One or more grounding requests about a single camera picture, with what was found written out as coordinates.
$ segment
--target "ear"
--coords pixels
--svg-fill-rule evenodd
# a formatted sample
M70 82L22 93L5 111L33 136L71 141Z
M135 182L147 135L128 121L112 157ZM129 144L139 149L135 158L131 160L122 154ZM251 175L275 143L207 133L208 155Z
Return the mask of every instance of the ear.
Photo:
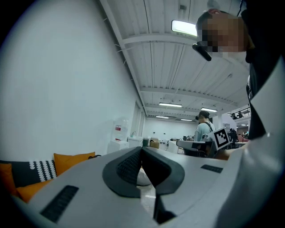
M218 9L209 9L208 10L209 14L221 14L222 12Z

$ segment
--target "backpack strap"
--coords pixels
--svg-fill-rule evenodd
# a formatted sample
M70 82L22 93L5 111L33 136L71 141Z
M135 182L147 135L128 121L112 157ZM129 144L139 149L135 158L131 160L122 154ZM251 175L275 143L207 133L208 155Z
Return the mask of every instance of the backpack strap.
M207 124L207 125L209 126L209 128L210 128L210 130L211 130L211 132L212 132L213 129L212 129L211 125L210 125L208 122L205 122L205 124Z

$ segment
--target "black rectangular strip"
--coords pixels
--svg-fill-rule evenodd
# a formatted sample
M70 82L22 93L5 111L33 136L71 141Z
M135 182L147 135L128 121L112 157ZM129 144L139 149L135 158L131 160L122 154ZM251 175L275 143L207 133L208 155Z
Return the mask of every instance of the black rectangular strip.
M56 223L78 189L78 187L66 185L45 207L45 209L41 212L41 215Z
M201 168L209 170L209 171L213 171L213 172L216 172L216 173L221 173L223 171L223 168L219 168L219 167L216 167L216 166L209 166L209 165L203 165Z

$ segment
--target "black shirt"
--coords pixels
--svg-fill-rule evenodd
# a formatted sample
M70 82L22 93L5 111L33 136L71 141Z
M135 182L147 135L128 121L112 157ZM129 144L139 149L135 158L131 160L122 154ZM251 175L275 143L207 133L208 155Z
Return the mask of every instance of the black shirt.
M255 46L247 50L245 59L250 64L250 88L247 86L247 92L248 96L251 93L253 98L265 84L283 53L283 46L278 43L278 40L283 40L282 29L281 27L278 29L278 26L282 26L282 21L278 20L280 15L276 9L274 11L270 9L272 5L263 6L260 1L254 0L247 0L246 3L247 9L241 13L241 16ZM248 138L254 139L264 135L265 129L251 103L250 106L252 113Z

